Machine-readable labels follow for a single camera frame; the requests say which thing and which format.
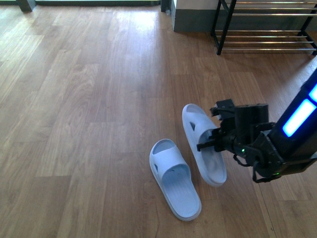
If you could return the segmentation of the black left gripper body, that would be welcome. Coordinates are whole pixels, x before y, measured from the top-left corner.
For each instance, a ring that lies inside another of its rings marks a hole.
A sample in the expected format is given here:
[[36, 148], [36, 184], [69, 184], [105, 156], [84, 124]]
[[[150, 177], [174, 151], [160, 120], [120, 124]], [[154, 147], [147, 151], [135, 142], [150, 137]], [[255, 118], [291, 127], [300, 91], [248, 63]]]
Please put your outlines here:
[[259, 135], [262, 126], [273, 126], [268, 121], [268, 104], [235, 105], [235, 117], [221, 120], [220, 128], [212, 131], [212, 139], [217, 141], [215, 151], [227, 150], [242, 156], [245, 147], [250, 146]]

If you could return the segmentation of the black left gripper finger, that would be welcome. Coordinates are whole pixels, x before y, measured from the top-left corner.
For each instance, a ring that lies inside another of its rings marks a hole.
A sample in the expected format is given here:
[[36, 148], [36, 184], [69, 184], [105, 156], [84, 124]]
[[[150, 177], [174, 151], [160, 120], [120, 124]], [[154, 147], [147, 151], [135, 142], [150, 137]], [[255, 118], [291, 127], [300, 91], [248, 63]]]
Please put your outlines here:
[[197, 144], [197, 151], [201, 151], [204, 148], [209, 148], [209, 147], [213, 147], [217, 145], [217, 141], [216, 140], [210, 140], [204, 143], [199, 143]]

